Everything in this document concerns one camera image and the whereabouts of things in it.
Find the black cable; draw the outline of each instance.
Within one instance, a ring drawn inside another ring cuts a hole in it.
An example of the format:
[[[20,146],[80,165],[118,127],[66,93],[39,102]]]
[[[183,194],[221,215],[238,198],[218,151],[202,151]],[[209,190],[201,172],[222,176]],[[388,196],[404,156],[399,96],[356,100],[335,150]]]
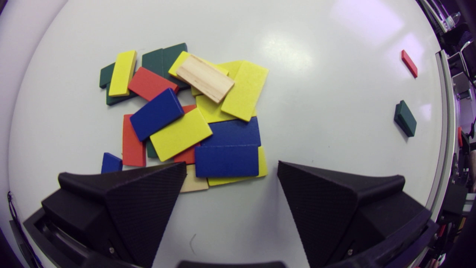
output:
[[[43,266],[41,265],[40,259],[39,259],[38,256],[35,254],[35,251],[33,251],[33,248],[31,247],[31,245],[30,245],[30,243],[28,242],[28,239],[27,239],[25,233],[23,232],[23,229],[21,228],[21,222],[20,222],[20,220],[18,220],[17,210],[15,209],[15,206],[13,205],[13,202],[12,202],[11,191],[8,191],[7,198],[8,198],[8,208],[10,209],[10,215],[11,215],[11,217],[12,217],[12,219],[13,219],[13,222],[15,222],[15,225],[17,226],[18,232],[19,232],[20,235],[21,235],[21,239],[23,240],[23,242],[24,242],[25,245],[27,246],[28,251],[29,251],[29,252],[33,255],[33,257],[34,257],[35,262],[34,262],[33,264],[34,264],[35,267],[37,267],[37,268],[43,268]]]

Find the rectangular block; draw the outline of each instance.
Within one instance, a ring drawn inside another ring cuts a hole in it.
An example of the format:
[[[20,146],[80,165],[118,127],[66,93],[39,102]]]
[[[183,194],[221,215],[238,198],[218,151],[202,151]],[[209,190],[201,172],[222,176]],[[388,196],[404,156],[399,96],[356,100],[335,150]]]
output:
[[[408,137],[415,136],[417,121],[413,117],[405,101],[401,100],[395,107],[394,120]]]
[[[172,67],[175,60],[179,57],[180,53],[187,51],[187,44],[181,43],[175,46],[164,48],[163,51],[163,68],[164,68],[164,78],[177,84],[180,90],[190,88],[190,85],[184,81],[177,79],[176,77],[171,76],[168,73],[168,70]]]
[[[258,147],[258,164],[259,164],[259,174],[256,177],[208,178],[208,185],[217,186],[217,185],[222,185],[227,183],[239,182],[242,180],[264,177],[268,175],[268,167],[266,165],[265,151],[262,146]]]
[[[235,76],[235,86],[230,90],[221,110],[249,121],[269,70],[251,62],[243,61]]]
[[[249,122],[230,120],[209,124],[213,135],[202,141],[202,146],[256,145],[261,146],[258,118]]]
[[[195,147],[197,177],[258,176],[258,146]]]
[[[174,162],[185,162],[187,165],[195,164],[195,147],[200,146],[200,143],[192,145],[190,148],[174,156]]]
[[[407,68],[410,70],[412,73],[413,77],[418,76],[418,68],[417,66],[413,63],[412,59],[410,59],[410,56],[407,54],[405,50],[402,50],[402,60],[407,66]]]
[[[142,67],[164,77],[163,49],[157,49],[142,55]]]
[[[131,114],[124,115],[122,125],[122,163],[124,165],[146,166],[146,148],[137,138],[130,123]]]
[[[216,103],[221,102],[235,84],[233,79],[194,55],[190,55],[177,69],[177,75]]]
[[[182,106],[175,92],[169,88],[140,108],[131,116],[130,121],[137,138],[143,141],[183,114]]]
[[[130,80],[134,73],[136,66],[137,52],[135,50],[119,53],[114,65],[114,71],[111,77],[111,87],[109,89],[109,96],[120,97],[128,96]]]
[[[212,135],[199,109],[193,109],[150,136],[150,140],[164,162]]]
[[[146,150],[147,150],[147,157],[148,158],[158,158],[159,156],[157,155],[157,152],[155,151],[154,145],[152,145],[152,142],[150,139],[146,140]]]
[[[106,86],[106,104],[109,106],[121,103],[123,101],[126,101],[128,99],[132,99],[134,97],[137,97],[138,95],[133,92],[129,91],[129,96],[122,96],[122,97],[111,97],[109,96],[109,88],[110,88],[110,83]]]
[[[179,86],[144,67],[139,67],[128,88],[149,102],[168,88],[179,91]]]
[[[215,123],[215,122],[222,122],[228,120],[235,120],[236,117],[230,115],[229,113],[225,113],[221,110],[221,103],[215,103],[210,98],[205,95],[200,95],[195,98],[197,101],[197,107],[202,112],[203,117],[207,123]],[[256,109],[253,111],[253,116],[256,116]]]
[[[188,57],[190,57],[190,53],[188,53],[187,51],[183,51],[182,53],[180,53],[180,55],[176,58],[176,60],[174,61],[174,63],[171,65],[171,67],[169,68],[169,74],[177,79],[181,79],[178,75],[177,75],[177,69],[183,64],[183,62],[188,59]],[[219,64],[213,64],[209,61],[206,61],[202,58],[199,58],[200,60],[202,60],[203,62],[205,62],[206,64],[209,64],[210,66],[212,67],[215,67],[218,71],[220,71],[220,73],[224,74],[224,75],[228,75],[228,69],[220,66]]]
[[[102,157],[102,173],[116,172],[122,170],[122,159],[110,153],[104,153]]]
[[[112,72],[114,71],[114,63],[101,69],[99,76],[99,87],[106,88],[106,85],[111,82]]]
[[[197,178],[195,176],[195,165],[187,165],[187,176],[183,182],[181,193],[194,192],[208,189],[206,178]]]

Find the scratch on table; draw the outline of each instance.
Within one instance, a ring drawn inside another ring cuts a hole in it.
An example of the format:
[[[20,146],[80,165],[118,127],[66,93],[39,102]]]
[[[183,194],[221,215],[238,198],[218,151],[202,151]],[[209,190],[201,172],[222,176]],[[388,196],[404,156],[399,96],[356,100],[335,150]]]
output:
[[[194,234],[194,235],[192,236],[192,239],[190,239],[190,242],[188,243],[188,244],[190,245],[190,249],[192,250],[192,252],[193,252],[193,254],[194,254],[195,256],[196,256],[197,254],[196,254],[195,251],[193,250],[192,241],[193,241],[193,239],[195,238],[196,235],[197,235],[197,234]]]

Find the small red block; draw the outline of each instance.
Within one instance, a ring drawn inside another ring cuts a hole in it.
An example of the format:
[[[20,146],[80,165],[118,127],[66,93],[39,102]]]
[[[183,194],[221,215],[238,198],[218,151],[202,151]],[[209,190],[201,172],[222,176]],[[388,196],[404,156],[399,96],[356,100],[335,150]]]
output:
[[[192,104],[192,105],[182,106],[182,109],[184,113],[188,113],[191,110],[195,109],[196,107],[197,106],[195,104]],[[194,146],[176,155],[174,157],[174,162],[178,163],[178,162],[185,161],[187,165],[195,164],[195,146],[200,146],[200,143],[197,143]]]
[[[128,88],[149,102],[168,88],[179,91],[179,86],[144,67],[139,67]]]
[[[416,78],[418,76],[418,69],[413,63],[412,59],[410,59],[410,56],[407,54],[405,50],[402,50],[402,60],[407,66],[407,68],[410,70],[410,72],[412,73],[413,77]]]
[[[125,114],[122,125],[122,163],[123,165],[146,166],[146,147],[137,138],[130,123],[131,116],[131,114]]]

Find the natural wood block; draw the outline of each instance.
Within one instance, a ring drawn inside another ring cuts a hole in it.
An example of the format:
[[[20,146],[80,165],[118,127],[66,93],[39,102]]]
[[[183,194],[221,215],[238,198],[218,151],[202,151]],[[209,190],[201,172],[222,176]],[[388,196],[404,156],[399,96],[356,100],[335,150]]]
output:
[[[194,55],[177,69],[177,75],[216,103],[220,103],[235,84],[233,79]]]

